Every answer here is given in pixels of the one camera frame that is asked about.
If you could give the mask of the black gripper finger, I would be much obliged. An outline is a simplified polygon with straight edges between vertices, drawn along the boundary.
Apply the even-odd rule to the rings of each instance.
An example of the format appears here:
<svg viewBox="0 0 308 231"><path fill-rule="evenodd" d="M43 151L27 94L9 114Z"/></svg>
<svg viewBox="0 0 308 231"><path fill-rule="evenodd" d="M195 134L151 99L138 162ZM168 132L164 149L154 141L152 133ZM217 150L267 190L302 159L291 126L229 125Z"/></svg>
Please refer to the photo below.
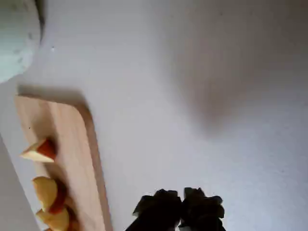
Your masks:
<svg viewBox="0 0 308 231"><path fill-rule="evenodd" d="M224 231L222 202L218 195L207 197L201 188L184 188L179 230Z"/></svg>
<svg viewBox="0 0 308 231"><path fill-rule="evenodd" d="M144 195L136 205L136 219L126 231L174 231L180 222L181 198L177 191L160 189Z"/></svg>

